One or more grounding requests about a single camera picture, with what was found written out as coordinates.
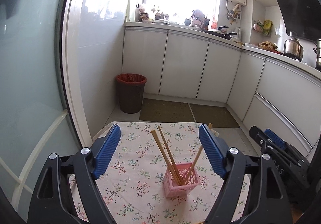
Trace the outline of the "white lower cabinets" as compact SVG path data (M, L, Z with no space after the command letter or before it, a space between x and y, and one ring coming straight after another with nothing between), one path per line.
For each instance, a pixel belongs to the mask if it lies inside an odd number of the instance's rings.
M125 24L122 72L145 92L226 106L243 130L271 129L312 159L320 135L320 72L269 51L169 25Z

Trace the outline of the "yellow snack bag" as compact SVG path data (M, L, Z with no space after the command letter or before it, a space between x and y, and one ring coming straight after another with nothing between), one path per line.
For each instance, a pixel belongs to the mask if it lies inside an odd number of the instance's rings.
M270 37L272 27L273 27L273 22L271 20L265 20L264 23L263 23L262 34L265 37Z

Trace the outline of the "dark floor mat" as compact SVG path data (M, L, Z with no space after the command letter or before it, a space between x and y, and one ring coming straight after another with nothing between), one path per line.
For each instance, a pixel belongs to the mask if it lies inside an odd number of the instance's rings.
M187 103L145 98L139 120L157 123L194 122Z
M197 123L212 124L213 128L239 128L239 124L225 107L190 104Z

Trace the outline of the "black frying pan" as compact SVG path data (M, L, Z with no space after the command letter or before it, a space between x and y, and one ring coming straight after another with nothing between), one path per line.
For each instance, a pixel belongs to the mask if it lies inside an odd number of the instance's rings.
M238 33L235 31L227 32L226 30L228 28L228 26L218 26L217 29L209 29L206 30L205 33L215 35L217 37L221 37L227 40L230 40L233 36L238 35Z

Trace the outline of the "steel stock pot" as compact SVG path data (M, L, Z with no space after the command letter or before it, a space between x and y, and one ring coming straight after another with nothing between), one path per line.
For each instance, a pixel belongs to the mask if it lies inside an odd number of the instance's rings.
M316 69L321 71L321 38L317 39L315 45L316 45L316 48L313 49L313 50L317 54L317 57L316 57Z

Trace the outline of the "red-lined brown trash bin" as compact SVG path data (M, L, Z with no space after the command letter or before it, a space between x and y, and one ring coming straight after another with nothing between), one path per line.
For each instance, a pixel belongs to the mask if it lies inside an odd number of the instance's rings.
M120 109L134 114L141 110L147 78L139 74L120 74L116 76L116 91Z

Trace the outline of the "basket of food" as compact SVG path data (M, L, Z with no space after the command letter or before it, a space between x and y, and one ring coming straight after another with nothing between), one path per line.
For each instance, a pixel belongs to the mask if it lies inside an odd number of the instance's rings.
M267 51L277 51L278 48L277 45L269 41L261 42L258 46Z

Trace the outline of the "black range hood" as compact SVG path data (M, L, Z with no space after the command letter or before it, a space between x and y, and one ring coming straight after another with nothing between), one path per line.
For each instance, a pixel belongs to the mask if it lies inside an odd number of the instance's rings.
M320 38L320 3L318 0L277 0L287 34L315 42Z

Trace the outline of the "pink perforated utensil holder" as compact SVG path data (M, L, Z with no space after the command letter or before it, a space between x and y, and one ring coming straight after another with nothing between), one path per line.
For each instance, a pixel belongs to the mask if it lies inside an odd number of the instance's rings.
M200 178L196 171L196 168L193 168L189 177L186 178L191 166L192 163L177 164L177 169L179 171L180 177L182 178L183 185L177 184L170 170L166 170L165 176L163 178L163 189L165 197L167 199L178 196L186 196L194 188L200 185Z

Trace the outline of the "steel kettle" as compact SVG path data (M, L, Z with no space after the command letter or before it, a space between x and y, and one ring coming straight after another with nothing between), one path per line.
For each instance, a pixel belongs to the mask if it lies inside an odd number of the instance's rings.
M299 37L295 32L290 31L290 38L284 42L283 53L285 56L300 62L303 60L303 46L300 44Z

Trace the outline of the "floral tablecloth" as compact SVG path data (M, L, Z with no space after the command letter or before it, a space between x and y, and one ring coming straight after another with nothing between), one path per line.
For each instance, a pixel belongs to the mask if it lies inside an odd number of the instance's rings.
M105 174L96 181L117 223L199 223L205 220L223 181L200 146L198 123L120 122L121 138ZM166 198L167 165L151 134L170 149L177 164L195 163L200 184L188 195Z

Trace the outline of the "glass sliding door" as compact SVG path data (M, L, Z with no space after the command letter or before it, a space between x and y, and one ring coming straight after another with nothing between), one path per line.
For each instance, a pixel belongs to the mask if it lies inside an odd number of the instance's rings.
M48 156L80 149L62 74L64 10L65 0L1 0L1 189L24 221Z

